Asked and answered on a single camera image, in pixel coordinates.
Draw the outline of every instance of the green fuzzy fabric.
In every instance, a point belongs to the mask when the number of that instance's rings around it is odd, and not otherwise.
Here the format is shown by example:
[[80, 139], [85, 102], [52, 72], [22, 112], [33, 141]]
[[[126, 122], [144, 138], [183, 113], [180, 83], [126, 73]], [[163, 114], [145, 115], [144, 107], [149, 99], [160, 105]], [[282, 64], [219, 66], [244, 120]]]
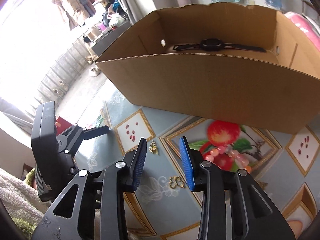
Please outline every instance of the green fuzzy fabric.
[[35, 177], [35, 169], [32, 169], [27, 175], [26, 178], [24, 179], [25, 183], [32, 187], [32, 180]]
[[12, 220], [16, 223], [18, 228], [21, 230], [23, 235], [27, 239], [31, 239], [33, 231], [36, 229], [36, 224], [29, 224], [28, 222], [22, 220], [21, 218], [12, 218]]

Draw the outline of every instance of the brown jacket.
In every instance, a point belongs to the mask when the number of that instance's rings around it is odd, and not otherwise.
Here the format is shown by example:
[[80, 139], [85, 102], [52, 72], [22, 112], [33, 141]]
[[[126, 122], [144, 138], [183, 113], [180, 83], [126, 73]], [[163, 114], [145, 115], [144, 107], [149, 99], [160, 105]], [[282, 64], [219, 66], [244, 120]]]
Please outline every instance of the brown jacket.
[[62, 2], [61, 0], [52, 0], [52, 3], [57, 5], [57, 8], [61, 14], [62, 20], [64, 23], [69, 23], [69, 28], [70, 30], [72, 30], [73, 28], [77, 27], [78, 24], [76, 23], [76, 21], [70, 16], [69, 13], [67, 13], [64, 9], [64, 7], [62, 6]]
[[60, 1], [65, 12], [68, 13], [78, 25], [82, 26], [84, 24], [84, 20], [90, 17], [79, 0]]

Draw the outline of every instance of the cardboard box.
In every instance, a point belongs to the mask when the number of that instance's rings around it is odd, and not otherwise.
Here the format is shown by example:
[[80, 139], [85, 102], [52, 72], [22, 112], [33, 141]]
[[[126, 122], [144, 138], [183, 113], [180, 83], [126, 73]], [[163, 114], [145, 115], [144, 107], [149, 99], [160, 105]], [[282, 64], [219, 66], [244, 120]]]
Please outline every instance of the cardboard box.
[[[267, 52], [172, 50], [208, 38]], [[136, 105], [286, 133], [298, 132], [320, 111], [320, 52], [281, 12], [257, 5], [151, 12], [96, 64]]]

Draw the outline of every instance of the patterned tablecloth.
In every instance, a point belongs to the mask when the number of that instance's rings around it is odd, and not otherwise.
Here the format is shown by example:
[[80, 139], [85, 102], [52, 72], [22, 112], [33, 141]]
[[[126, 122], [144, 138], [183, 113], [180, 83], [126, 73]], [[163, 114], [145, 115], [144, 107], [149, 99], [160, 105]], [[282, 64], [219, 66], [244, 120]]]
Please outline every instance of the patterned tablecloth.
[[[135, 194], [125, 194], [129, 230], [154, 240], [197, 239], [202, 194], [184, 186], [178, 140], [186, 136], [190, 147], [207, 151], [212, 140], [225, 140], [249, 160], [251, 174], [269, 195], [298, 235], [313, 220], [320, 207], [320, 118], [298, 134], [284, 134], [243, 125], [216, 122], [185, 114], [132, 105], [107, 80], [78, 124], [108, 125], [108, 134], [84, 141], [76, 154], [80, 169], [105, 169], [134, 149], [140, 137], [156, 145], [147, 152], [141, 185]], [[220, 166], [236, 170], [239, 163], [222, 157]], [[226, 196], [227, 228], [230, 203]], [[227, 239], [231, 239], [230, 230]]]

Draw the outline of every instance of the metal screw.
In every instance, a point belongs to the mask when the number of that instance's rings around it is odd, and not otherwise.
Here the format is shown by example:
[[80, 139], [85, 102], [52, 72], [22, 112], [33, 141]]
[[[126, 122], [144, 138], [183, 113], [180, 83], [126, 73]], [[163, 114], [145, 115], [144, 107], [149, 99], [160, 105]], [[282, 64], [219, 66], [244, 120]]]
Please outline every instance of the metal screw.
[[81, 170], [81, 171], [79, 171], [79, 173], [78, 173], [78, 175], [80, 176], [80, 177], [84, 177], [84, 176], [86, 176], [88, 174], [88, 171], [87, 170]]
[[203, 161], [203, 162], [201, 162], [201, 166], [208, 168], [208, 167], [211, 166], [211, 162], [209, 162], [209, 161]]
[[240, 170], [238, 171], [238, 174], [239, 174], [240, 176], [247, 176], [248, 172], [247, 172], [246, 170], [244, 170], [244, 169], [240, 169]]
[[125, 163], [124, 162], [117, 162], [116, 163], [116, 167], [117, 168], [123, 168], [125, 166]]

